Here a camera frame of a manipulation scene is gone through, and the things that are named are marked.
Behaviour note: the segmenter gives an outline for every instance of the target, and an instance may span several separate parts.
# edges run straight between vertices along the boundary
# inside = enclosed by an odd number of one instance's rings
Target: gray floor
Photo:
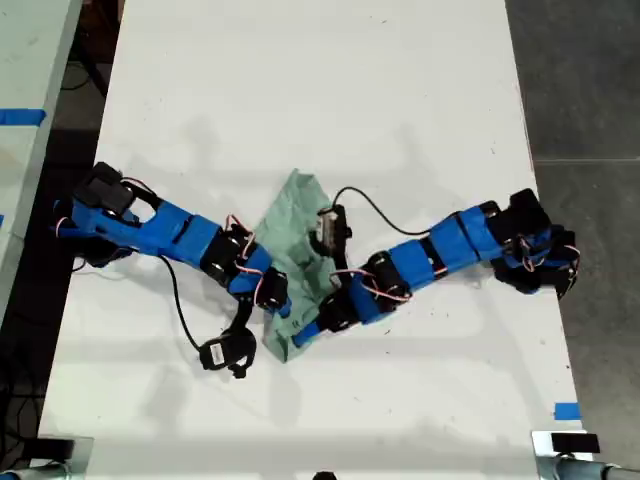
[[[584,423],[640,468],[640,1],[507,4],[540,197],[583,252],[561,309]],[[56,127],[97,129],[102,106],[62,92]]]

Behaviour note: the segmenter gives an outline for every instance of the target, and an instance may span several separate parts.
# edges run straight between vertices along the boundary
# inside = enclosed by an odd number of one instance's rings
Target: crumpled green towel
[[[318,255],[309,243],[318,210],[329,205],[315,176],[295,169],[255,231],[258,242],[272,256],[273,266],[289,280],[291,315],[281,318],[275,314],[265,326],[263,340],[282,362],[304,350],[293,344],[292,335],[316,318],[320,302],[334,291],[329,280],[329,273],[335,270],[333,260]]]

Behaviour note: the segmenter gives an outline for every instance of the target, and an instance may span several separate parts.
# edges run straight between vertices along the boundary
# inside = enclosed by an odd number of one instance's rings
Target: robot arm
[[[146,222],[130,210],[136,200],[155,211]],[[72,198],[57,202],[54,219],[56,236],[94,267],[132,252],[168,257],[202,270],[234,296],[240,308],[229,329],[203,345],[192,341],[207,370],[228,367],[244,376],[256,349],[255,338],[246,328],[254,305],[289,315],[286,275],[271,266],[271,256],[235,217],[229,216],[222,227],[167,202],[144,183],[123,177],[105,163],[95,165]],[[166,264],[177,289],[171,266]],[[246,362],[240,366],[243,358]]]
[[[333,246],[343,245],[344,239],[333,237],[351,235],[344,209],[336,205],[319,215],[321,235],[311,243],[323,245],[316,250],[342,263],[344,252]],[[324,226],[327,222],[332,228]],[[552,225],[534,193],[523,190],[511,196],[504,211],[487,202],[453,213],[420,239],[378,252],[359,269],[338,270],[342,285],[293,342],[301,347],[323,330],[338,332],[356,323],[377,322],[417,290],[483,261],[491,262],[498,280],[523,293],[553,285],[562,297],[575,283],[579,257],[574,233]]]

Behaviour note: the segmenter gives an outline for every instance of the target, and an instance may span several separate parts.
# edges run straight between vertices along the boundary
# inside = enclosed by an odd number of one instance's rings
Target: red and white wire
[[[378,290],[378,285],[376,284],[375,278],[373,278],[375,276],[372,273],[367,272],[366,270],[362,270],[361,268],[345,268],[345,269],[341,269],[341,270],[336,270],[335,272],[331,272],[329,274],[329,278],[331,279],[331,283],[333,283],[333,277],[334,276],[342,274],[342,273],[348,273],[348,274],[357,273],[357,274],[362,275],[363,277],[372,277],[371,281],[373,282],[373,285],[374,285],[375,288],[371,288],[371,287],[365,285],[364,282],[360,282],[360,286],[362,288],[364,288],[365,290],[367,290],[368,292],[373,293],[376,297],[377,296],[385,297],[385,298],[389,298],[391,300],[395,300],[396,302],[407,302],[411,298],[410,295],[407,295],[407,296],[404,296],[404,297],[400,297],[398,295],[391,295],[390,293],[383,292],[382,290]]]
[[[60,220],[58,220],[58,223],[56,223],[56,238],[60,238],[60,235],[58,233],[60,232],[60,226],[62,225],[62,222],[64,222],[65,220],[69,220],[69,217],[62,217]]]

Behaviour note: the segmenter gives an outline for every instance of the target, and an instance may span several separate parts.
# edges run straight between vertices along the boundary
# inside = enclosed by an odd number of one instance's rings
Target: white tabletop
[[[297,167],[406,228],[535,187],[500,0],[128,0],[97,161],[256,225]],[[344,197],[354,265],[403,240]],[[178,265],[199,341],[224,292]],[[252,329],[262,335],[262,315]],[[553,291],[456,274],[386,321],[244,380],[201,370],[157,259],[71,282],[41,434],[95,437],[89,478],[537,478],[531,430],[575,401]]]
[[[81,0],[0,0],[0,109],[43,109],[39,127],[0,125],[0,324],[13,285]]]

